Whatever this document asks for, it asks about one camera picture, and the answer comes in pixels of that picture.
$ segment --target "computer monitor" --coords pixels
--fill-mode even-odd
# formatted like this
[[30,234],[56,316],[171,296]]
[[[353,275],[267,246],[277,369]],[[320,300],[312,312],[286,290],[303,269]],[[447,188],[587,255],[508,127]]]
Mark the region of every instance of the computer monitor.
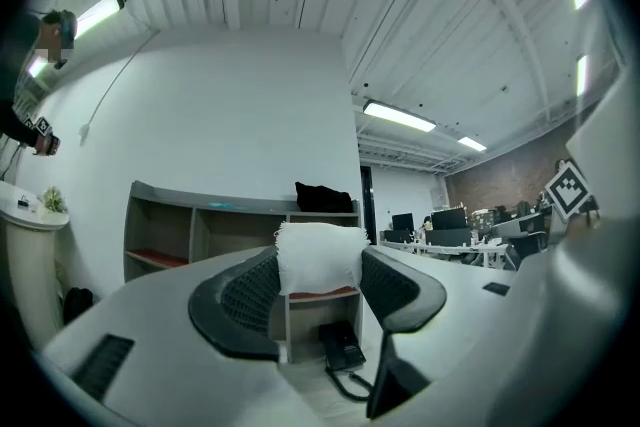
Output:
[[400,214],[391,216],[394,230],[414,231],[413,214]]
[[431,224],[434,230],[459,230],[467,227],[467,217],[464,208],[440,210],[431,214]]

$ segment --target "brick wall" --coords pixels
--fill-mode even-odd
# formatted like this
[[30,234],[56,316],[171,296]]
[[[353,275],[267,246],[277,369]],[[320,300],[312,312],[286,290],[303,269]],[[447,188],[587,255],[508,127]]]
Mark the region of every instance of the brick wall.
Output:
[[[584,122],[588,113],[580,118]],[[578,128],[573,118],[551,132],[509,153],[446,178],[451,205],[462,202],[467,213],[519,201],[535,205],[538,193],[555,174],[558,159],[568,158],[567,141]]]

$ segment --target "white wall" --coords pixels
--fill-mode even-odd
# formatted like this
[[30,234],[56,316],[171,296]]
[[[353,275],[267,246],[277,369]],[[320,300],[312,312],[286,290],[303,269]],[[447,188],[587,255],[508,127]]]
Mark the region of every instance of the white wall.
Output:
[[338,38],[287,28],[160,33],[120,75],[80,145],[79,127],[125,62],[65,79],[39,112],[61,138],[58,155],[25,152],[18,166],[19,186],[57,185],[67,198],[71,229],[61,238],[72,285],[104,297],[123,284],[134,180],[270,199],[295,199],[301,181],[361,198]]
[[373,201],[378,234],[389,229],[391,216],[413,214],[418,228],[425,216],[433,211],[431,189],[441,187],[446,194],[444,180],[429,173],[371,166]]

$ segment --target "white pillow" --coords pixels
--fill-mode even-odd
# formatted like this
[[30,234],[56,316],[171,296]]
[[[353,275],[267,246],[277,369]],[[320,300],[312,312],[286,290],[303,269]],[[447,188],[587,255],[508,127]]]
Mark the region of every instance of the white pillow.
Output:
[[325,294],[359,286],[362,250],[368,245],[362,228],[282,223],[276,237],[280,294]]

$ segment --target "white ceiling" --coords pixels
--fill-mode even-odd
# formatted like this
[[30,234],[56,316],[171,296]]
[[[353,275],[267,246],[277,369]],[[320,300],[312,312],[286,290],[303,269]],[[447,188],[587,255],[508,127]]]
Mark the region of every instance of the white ceiling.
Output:
[[[81,13],[98,0],[31,0]],[[76,44],[50,86],[148,30],[293,25],[342,38],[363,162],[449,173],[526,142],[598,100],[617,67],[598,0],[127,0]],[[575,101],[576,59],[590,91]],[[383,101],[437,123],[425,134],[361,113]],[[456,141],[488,147],[478,154]]]

